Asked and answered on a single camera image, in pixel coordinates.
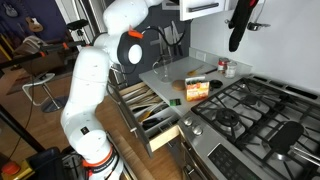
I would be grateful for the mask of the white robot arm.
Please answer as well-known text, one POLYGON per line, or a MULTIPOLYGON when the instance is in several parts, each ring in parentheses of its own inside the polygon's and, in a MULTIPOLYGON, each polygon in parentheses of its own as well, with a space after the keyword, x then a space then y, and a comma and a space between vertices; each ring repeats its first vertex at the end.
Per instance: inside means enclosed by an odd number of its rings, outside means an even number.
POLYGON ((135 28, 147 17, 149 8, 162 1, 114 0, 103 12, 106 31, 77 56, 61 126, 69 144, 82 156, 89 180, 120 179, 123 161, 95 110, 104 100, 111 66, 136 65, 142 59, 143 35, 135 28))

